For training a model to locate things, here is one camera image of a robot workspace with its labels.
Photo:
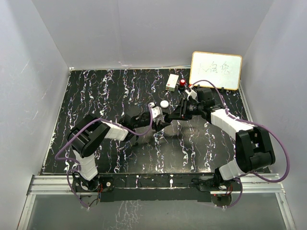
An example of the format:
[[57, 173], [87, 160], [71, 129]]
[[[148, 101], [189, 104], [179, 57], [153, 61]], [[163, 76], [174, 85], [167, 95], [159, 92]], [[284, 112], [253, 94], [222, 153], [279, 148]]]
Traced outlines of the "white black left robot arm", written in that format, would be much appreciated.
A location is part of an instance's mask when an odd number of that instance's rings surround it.
[[93, 122], [96, 119], [92, 115], [86, 115], [67, 135], [68, 142], [73, 139], [73, 153], [81, 164], [81, 170], [77, 173], [77, 183], [87, 191], [94, 191], [99, 186], [94, 153], [104, 139], [126, 142], [132, 139], [132, 132], [137, 128], [150, 126], [158, 132], [171, 123], [168, 113], [163, 112], [158, 106], [142, 114], [135, 110], [128, 111], [118, 123]]

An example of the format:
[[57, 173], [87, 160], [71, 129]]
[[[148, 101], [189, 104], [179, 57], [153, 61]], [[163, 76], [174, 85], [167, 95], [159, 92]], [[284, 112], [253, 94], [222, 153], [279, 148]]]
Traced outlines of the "white earbud charging case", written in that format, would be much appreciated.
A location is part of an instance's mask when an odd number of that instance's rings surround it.
[[169, 106], [169, 102], [166, 101], [166, 100], [162, 100], [162, 101], [160, 102], [160, 106], [161, 106], [162, 108], [167, 108], [167, 107]]

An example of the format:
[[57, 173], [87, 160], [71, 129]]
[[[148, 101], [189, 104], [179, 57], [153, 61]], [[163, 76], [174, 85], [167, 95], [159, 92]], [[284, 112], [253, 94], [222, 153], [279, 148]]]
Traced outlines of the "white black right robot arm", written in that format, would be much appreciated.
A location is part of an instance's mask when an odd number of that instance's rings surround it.
[[191, 120], [201, 116], [210, 124], [220, 128], [235, 140], [235, 159], [215, 169], [210, 179], [192, 179], [196, 187], [210, 187], [225, 190], [244, 174], [265, 168], [275, 163], [275, 154], [270, 134], [260, 126], [239, 122], [229, 116], [228, 110], [216, 104], [210, 88], [191, 90], [187, 98], [182, 98], [177, 108], [165, 115], [165, 121]]

